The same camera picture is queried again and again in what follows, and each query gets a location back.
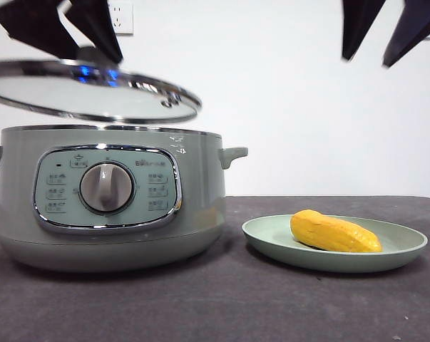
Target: cooker base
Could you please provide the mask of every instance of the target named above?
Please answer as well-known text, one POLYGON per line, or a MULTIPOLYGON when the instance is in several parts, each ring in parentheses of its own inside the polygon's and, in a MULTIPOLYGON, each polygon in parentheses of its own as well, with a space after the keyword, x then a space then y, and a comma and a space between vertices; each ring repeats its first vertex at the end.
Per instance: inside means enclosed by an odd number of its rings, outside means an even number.
POLYGON ((143 269, 191 257, 207 249, 221 227, 194 234, 122 244, 37 244, 0 236, 10 256, 29 266, 65 272, 110 272, 143 269))

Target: knob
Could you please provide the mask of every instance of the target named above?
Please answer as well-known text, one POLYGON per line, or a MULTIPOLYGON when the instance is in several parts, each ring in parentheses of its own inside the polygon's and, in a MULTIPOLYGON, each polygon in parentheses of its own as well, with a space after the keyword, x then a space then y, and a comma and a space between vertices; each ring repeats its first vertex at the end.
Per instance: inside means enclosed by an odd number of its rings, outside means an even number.
POLYGON ((120 165, 103 163, 86 171, 81 179, 80 191, 89 207, 98 212, 113 212, 129 200, 133 182, 120 165))

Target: dark fabric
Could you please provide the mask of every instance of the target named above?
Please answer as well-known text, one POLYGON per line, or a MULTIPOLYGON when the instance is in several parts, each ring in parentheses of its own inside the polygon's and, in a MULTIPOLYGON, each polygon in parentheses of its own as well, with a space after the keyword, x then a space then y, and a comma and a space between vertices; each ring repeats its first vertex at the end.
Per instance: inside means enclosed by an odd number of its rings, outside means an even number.
POLYGON ((223 235, 171 265, 61 274, 12 262, 0 247, 0 342, 430 341, 430 199, 228 197, 223 235), (312 208, 403 224, 429 238, 400 269, 331 274, 249 247, 253 217, 312 208))

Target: cooker lid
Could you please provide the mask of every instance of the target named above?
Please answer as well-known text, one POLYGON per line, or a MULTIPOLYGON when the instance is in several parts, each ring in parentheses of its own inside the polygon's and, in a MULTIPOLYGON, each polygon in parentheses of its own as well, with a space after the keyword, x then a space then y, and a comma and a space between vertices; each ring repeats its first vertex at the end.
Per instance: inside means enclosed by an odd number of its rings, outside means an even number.
POLYGON ((83 61, 0 61, 0 103, 65 118, 174 123, 202 107, 185 89, 83 61))

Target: wall outlet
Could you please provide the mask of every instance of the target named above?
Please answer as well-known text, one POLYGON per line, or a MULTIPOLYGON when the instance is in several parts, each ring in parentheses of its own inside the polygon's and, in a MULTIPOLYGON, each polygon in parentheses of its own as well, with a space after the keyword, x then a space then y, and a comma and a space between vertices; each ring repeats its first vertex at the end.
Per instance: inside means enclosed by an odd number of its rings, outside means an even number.
POLYGON ((110 0, 108 2, 108 10, 110 11, 113 30, 116 34, 134 34, 134 14, 131 1, 110 0))

